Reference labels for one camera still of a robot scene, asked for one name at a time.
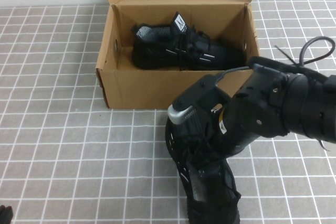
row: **black sneaker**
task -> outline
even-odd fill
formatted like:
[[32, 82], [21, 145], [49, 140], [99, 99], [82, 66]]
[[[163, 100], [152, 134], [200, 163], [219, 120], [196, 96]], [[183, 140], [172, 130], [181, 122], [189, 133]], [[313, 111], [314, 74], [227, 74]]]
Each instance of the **black sneaker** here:
[[213, 162], [208, 141], [212, 129], [201, 114], [194, 114], [181, 125], [169, 119], [166, 145], [176, 163], [187, 195], [190, 224], [239, 224], [238, 201], [232, 171], [225, 158]]
[[191, 70], [226, 70], [245, 66], [243, 51], [223, 46], [202, 31], [188, 27], [179, 13], [170, 25], [134, 26], [132, 60], [142, 69], [180, 67]]

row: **shoelace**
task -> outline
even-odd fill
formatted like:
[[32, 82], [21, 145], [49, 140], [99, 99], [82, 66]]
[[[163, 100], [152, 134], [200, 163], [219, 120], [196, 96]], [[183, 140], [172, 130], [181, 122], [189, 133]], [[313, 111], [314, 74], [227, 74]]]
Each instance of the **shoelace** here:
[[188, 57], [188, 60], [192, 63], [193, 66], [197, 65], [197, 61], [200, 59], [200, 57], [204, 54], [204, 50], [199, 48], [197, 45], [197, 42], [199, 41], [199, 37], [205, 37], [207, 39], [208, 44], [208, 51], [211, 48], [211, 39], [209, 35], [205, 34], [203, 31], [196, 32], [196, 29], [194, 26], [189, 27], [187, 29], [186, 34], [180, 34], [180, 37], [177, 42], [177, 49], [179, 50], [177, 53], [178, 62], [180, 65], [180, 71], [183, 70], [183, 64], [182, 64], [182, 52], [183, 48], [185, 48], [185, 53]]
[[[179, 146], [178, 148], [183, 149], [180, 153], [178, 153], [178, 155], [180, 155], [178, 157], [179, 161], [182, 161], [182, 163], [186, 163], [186, 160], [188, 159], [188, 155], [195, 155], [195, 153], [193, 153], [193, 151], [191, 151], [192, 149], [194, 149], [195, 152], [199, 151], [199, 148], [202, 148], [202, 145], [205, 144], [206, 139], [205, 136], [203, 136], [202, 134], [190, 134], [190, 135], [184, 135], [182, 137], [176, 137], [174, 138], [174, 141], [176, 141]], [[202, 159], [207, 159], [208, 155], [210, 153], [204, 153], [202, 155]], [[233, 179], [233, 175], [229, 172], [228, 168], [223, 164], [222, 160], [219, 159], [218, 163], [219, 165], [219, 174], [225, 176], [225, 174], [227, 173], [231, 179]], [[232, 191], [235, 196], [236, 195], [236, 190], [234, 188], [232, 188], [229, 184], [232, 184], [233, 181], [228, 182], [226, 181], [226, 179], [224, 177], [222, 177], [222, 181], [224, 186], [229, 189], [230, 191]]]
[[[214, 116], [212, 119], [214, 125], [218, 121], [218, 117]], [[207, 134], [209, 127], [213, 127], [213, 125], [207, 124], [204, 132], [186, 134], [174, 138], [173, 141], [178, 145], [177, 148], [183, 150], [179, 155], [181, 155], [180, 157], [182, 157], [184, 162], [189, 155], [192, 155], [192, 165], [199, 169], [210, 165], [213, 161], [218, 162], [222, 159], [210, 143], [211, 140], [218, 137], [217, 133], [210, 137]]]

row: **cardboard box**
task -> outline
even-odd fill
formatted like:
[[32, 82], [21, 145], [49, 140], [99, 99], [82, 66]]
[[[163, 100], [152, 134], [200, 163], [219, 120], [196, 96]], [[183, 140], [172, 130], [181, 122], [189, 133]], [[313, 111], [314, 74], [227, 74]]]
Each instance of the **cardboard box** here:
[[[131, 61], [135, 24], [170, 24], [176, 11], [189, 26], [212, 39], [226, 39], [259, 56], [251, 0], [108, 0], [96, 73], [107, 107], [112, 109], [167, 109], [186, 88], [205, 74], [217, 71], [180, 71], [179, 68], [141, 70]], [[219, 87], [230, 95], [251, 71], [228, 74]]]

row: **mesh shoe upper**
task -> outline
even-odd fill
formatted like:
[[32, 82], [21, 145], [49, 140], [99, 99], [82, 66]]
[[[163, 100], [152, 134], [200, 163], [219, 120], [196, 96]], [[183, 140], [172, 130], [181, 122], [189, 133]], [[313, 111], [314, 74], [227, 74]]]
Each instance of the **mesh shoe upper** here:
[[207, 142], [215, 132], [205, 118], [198, 112], [181, 125], [168, 120], [166, 144], [187, 195], [190, 223], [236, 224], [240, 194], [226, 159], [211, 162], [207, 158]]

